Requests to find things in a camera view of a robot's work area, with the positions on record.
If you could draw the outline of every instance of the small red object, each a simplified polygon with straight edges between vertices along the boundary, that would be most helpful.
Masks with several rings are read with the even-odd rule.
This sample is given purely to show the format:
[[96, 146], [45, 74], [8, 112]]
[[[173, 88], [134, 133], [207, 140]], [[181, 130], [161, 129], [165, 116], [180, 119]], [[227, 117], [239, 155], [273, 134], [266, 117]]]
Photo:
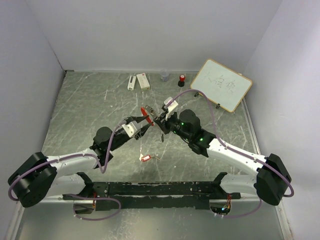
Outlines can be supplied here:
[[186, 80], [186, 76], [183, 74], [181, 74], [179, 78], [180, 78], [180, 82], [184, 82]]
[[[145, 110], [145, 108], [144, 108], [143, 106], [140, 107], [140, 110], [141, 110], [141, 113], [142, 113], [143, 116], [147, 116], [147, 115], [148, 115], [147, 111]], [[149, 116], [146, 118], [146, 121], [147, 121], [148, 123], [150, 123], [151, 126], [154, 126], [154, 125], [155, 125], [154, 122], [151, 120], [151, 118], [150, 118]]]
[[150, 159], [151, 159], [150, 155], [145, 155], [141, 158], [141, 162], [146, 162], [146, 161], [149, 161]]

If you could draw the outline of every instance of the cylindrical object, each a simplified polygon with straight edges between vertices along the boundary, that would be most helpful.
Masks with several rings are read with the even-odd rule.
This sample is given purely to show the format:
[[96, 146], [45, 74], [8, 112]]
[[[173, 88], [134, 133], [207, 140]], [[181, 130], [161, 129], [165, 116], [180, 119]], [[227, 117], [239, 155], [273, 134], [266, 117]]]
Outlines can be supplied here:
[[186, 80], [186, 76], [183, 75], [183, 74], [181, 74], [180, 77], [179, 77], [179, 80], [180, 80], [181, 82], [184, 82], [184, 81]]
[[162, 81], [167, 82], [169, 80], [169, 72], [166, 69], [161, 69], [160, 75], [161, 75]]
[[186, 76], [181, 74], [178, 81], [178, 86], [183, 87], [185, 85]]

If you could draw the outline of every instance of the metal table surface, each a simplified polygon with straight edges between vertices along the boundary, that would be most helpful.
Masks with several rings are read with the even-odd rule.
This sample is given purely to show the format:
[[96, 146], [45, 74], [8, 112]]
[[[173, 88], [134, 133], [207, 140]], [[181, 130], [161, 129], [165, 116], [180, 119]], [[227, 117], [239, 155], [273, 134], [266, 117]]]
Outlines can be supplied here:
[[[56, 156], [78, 152], [93, 143], [96, 131], [103, 126], [113, 129], [127, 116], [141, 116], [140, 107], [149, 105], [161, 111], [163, 101], [189, 88], [196, 74], [186, 74], [186, 84], [178, 87], [180, 74], [171, 74], [162, 82], [157, 73], [147, 73], [151, 89], [127, 90], [129, 73], [67, 72], [52, 115], [42, 152]], [[194, 93], [178, 100], [178, 113], [193, 110], [201, 126], [212, 132], [206, 101]], [[217, 129], [222, 139], [237, 147], [255, 152], [243, 103], [233, 113], [214, 109]], [[99, 169], [87, 174], [95, 181], [213, 181], [220, 172], [242, 174], [219, 160], [193, 153], [173, 133], [164, 136], [151, 127], [139, 140], [132, 139], [115, 150], [105, 174]], [[139, 161], [140, 154], [157, 155], [160, 160]], [[232, 213], [252, 210], [258, 202], [235, 202]], [[96, 212], [94, 216], [110, 214]], [[193, 208], [123, 209], [117, 216], [101, 222], [85, 222], [73, 217], [69, 203], [39, 203], [27, 208], [16, 239], [283, 239], [276, 209], [263, 204], [258, 213], [243, 219], [217, 219], [207, 210]]]

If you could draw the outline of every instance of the white wall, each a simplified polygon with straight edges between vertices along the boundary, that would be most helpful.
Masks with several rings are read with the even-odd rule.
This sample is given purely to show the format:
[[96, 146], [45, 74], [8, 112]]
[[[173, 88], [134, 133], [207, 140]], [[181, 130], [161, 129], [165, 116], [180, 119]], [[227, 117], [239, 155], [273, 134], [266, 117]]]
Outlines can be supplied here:
[[27, 0], [67, 70], [242, 72], [282, 0]]
[[0, 1], [0, 239], [15, 203], [8, 177], [40, 151], [63, 71], [25, 0]]
[[281, 156], [295, 196], [284, 200], [296, 240], [319, 238], [320, 1], [284, 0], [244, 75], [262, 153]]

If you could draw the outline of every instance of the red handle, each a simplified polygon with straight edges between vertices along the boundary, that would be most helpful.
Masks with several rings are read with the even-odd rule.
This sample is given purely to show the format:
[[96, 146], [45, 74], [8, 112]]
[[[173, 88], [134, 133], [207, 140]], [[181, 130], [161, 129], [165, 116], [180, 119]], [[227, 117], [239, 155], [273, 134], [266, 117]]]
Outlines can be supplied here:
[[[143, 106], [140, 108], [140, 110], [141, 110], [141, 113], [142, 113], [143, 116], [147, 116], [147, 115], [148, 115], [147, 111], [145, 110], [145, 108], [144, 108]], [[151, 126], [154, 126], [154, 125], [155, 125], [155, 124], [153, 123], [153, 121], [150, 119], [150, 117], [147, 117], [147, 118], [146, 118], [146, 121], [147, 121], [148, 123], [150, 123]]]

